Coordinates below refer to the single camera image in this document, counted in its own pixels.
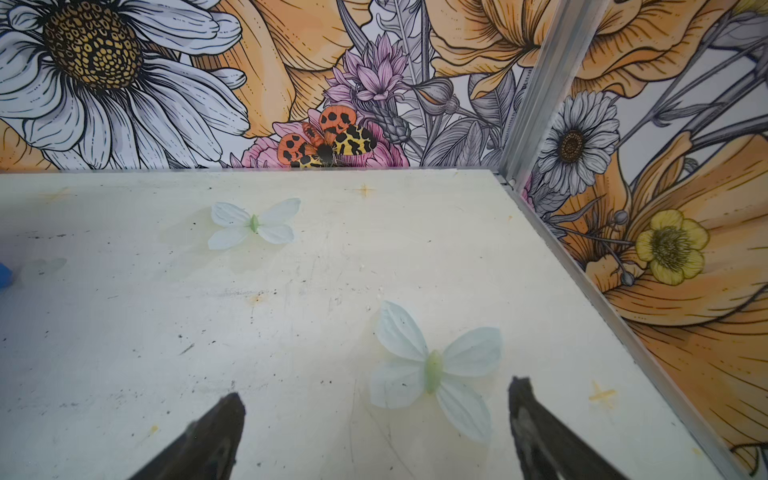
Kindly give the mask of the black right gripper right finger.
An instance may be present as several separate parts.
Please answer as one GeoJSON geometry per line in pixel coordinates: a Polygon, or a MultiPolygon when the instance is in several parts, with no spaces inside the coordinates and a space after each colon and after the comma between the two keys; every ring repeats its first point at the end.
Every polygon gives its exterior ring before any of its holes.
{"type": "Polygon", "coordinates": [[[542,405],[528,377],[508,388],[509,424],[525,479],[623,479],[606,461],[542,405]]]}

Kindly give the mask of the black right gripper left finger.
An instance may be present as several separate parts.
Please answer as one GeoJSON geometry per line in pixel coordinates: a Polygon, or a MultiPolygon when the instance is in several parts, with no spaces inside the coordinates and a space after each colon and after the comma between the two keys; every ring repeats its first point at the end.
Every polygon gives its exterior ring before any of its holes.
{"type": "Polygon", "coordinates": [[[222,398],[130,480],[229,479],[246,416],[237,392],[222,398]]]}

